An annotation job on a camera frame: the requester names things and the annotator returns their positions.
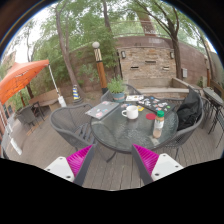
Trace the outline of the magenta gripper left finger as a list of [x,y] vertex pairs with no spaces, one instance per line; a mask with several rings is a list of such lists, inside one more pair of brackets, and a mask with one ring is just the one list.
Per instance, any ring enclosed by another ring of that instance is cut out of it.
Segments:
[[82,186],[93,155],[94,146],[89,145],[68,157],[58,157],[45,171]]

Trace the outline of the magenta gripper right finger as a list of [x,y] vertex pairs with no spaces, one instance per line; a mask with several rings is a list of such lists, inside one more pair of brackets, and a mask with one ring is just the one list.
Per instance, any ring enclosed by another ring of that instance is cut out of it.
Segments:
[[183,169],[168,154],[157,154],[136,144],[132,145],[132,155],[145,185]]

